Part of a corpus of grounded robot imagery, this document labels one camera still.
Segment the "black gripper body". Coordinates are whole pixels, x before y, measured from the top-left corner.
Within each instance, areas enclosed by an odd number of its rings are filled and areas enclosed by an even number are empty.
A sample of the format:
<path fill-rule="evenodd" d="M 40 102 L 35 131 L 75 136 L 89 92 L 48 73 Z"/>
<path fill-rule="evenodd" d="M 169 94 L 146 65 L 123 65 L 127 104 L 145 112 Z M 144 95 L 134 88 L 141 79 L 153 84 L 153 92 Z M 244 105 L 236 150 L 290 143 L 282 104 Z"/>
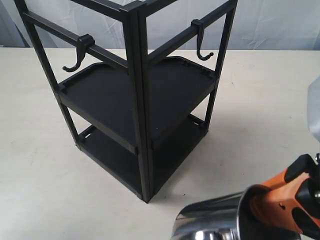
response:
<path fill-rule="evenodd" d="M 310 215 L 313 218 L 315 225 L 318 230 L 315 230 L 315 236 L 313 237 L 316 240 L 320 239 L 320 154 L 317 153 L 315 158 L 308 155 L 310 160 L 310 170 L 309 170 L 309 193 L 311 196 L 311 207 Z"/>

